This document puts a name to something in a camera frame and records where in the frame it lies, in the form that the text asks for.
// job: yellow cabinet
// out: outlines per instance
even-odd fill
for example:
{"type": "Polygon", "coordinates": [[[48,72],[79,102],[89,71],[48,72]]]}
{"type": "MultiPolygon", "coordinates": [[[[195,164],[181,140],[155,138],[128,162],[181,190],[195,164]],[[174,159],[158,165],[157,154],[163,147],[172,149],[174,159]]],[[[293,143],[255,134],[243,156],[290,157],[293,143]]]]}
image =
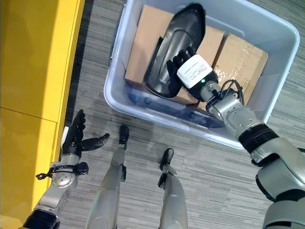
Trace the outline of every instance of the yellow cabinet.
{"type": "Polygon", "coordinates": [[[49,170],[56,123],[3,108],[0,116],[1,214],[23,223],[48,185],[35,174],[49,170]]]}
{"type": "Polygon", "coordinates": [[[59,159],[84,0],[0,0],[1,228],[24,222],[59,159]]]}

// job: translucent plastic bin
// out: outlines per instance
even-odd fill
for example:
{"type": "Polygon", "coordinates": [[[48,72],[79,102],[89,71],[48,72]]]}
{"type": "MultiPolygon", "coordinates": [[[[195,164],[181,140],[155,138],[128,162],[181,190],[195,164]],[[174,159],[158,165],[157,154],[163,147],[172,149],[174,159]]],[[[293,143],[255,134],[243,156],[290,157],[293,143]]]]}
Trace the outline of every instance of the translucent plastic bin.
{"type": "MultiPolygon", "coordinates": [[[[242,149],[223,124],[184,105],[133,89],[124,79],[137,24],[144,4],[176,13],[190,0],[127,0],[111,53],[104,87],[107,103],[115,110],[188,134],[242,149]]],[[[245,0],[197,0],[205,8],[206,24],[235,34],[268,52],[269,59],[248,106],[267,122],[289,73],[300,42],[287,21],[245,0]]]]}

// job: gray carpet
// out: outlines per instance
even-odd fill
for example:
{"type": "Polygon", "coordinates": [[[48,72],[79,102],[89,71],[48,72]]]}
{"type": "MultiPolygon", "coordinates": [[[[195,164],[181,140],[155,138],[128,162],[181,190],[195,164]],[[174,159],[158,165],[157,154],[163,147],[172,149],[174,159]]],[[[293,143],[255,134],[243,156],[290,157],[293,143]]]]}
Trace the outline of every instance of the gray carpet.
{"type": "MultiPolygon", "coordinates": [[[[268,125],[298,147],[305,147],[305,2],[254,0],[290,21],[301,44],[268,125]]],[[[85,4],[73,69],[67,123],[79,109],[86,113],[85,137],[111,135],[102,149],[84,152],[90,172],[79,179],[61,216],[61,229],[82,229],[98,186],[117,146],[121,124],[130,128],[126,151],[127,180],[121,185],[119,229],[156,229],[163,191],[157,187],[164,150],[175,149],[173,167],[188,200],[190,229],[261,228],[270,205],[255,184],[257,168],[243,150],[185,135],[112,110],[102,89],[122,0],[88,0],[85,4]]]]}

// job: brown cardboard box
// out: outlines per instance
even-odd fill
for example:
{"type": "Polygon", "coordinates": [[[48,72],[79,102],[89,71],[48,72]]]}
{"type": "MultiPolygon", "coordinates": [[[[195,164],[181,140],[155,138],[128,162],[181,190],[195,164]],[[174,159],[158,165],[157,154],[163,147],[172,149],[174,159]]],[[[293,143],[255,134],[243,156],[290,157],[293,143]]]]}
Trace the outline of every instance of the brown cardboard box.
{"type": "MultiPolygon", "coordinates": [[[[213,68],[220,86],[230,79],[238,81],[243,87],[244,102],[247,104],[267,59],[268,54],[265,51],[230,34],[223,39],[213,68]]],[[[205,106],[206,103],[199,102],[192,108],[205,111],[205,106]]]]}
{"type": "MultiPolygon", "coordinates": [[[[172,17],[172,13],[147,5],[143,6],[125,74],[125,80],[134,88],[150,93],[142,83],[143,78],[158,39],[164,36],[172,17]]],[[[210,65],[214,61],[223,36],[224,32],[206,27],[204,40],[200,44],[197,53],[205,58],[210,65]]],[[[177,96],[172,100],[181,104],[195,104],[198,102],[185,88],[181,88],[177,96]]]]}

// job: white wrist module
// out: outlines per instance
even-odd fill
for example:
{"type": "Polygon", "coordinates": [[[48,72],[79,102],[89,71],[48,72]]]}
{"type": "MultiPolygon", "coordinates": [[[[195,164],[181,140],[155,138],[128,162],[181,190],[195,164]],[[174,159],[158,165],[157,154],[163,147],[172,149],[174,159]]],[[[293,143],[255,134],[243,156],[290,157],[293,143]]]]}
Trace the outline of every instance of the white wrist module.
{"type": "Polygon", "coordinates": [[[213,71],[213,69],[204,58],[202,58],[201,55],[196,54],[178,69],[177,76],[187,88],[191,88],[211,71],[213,71]]]}

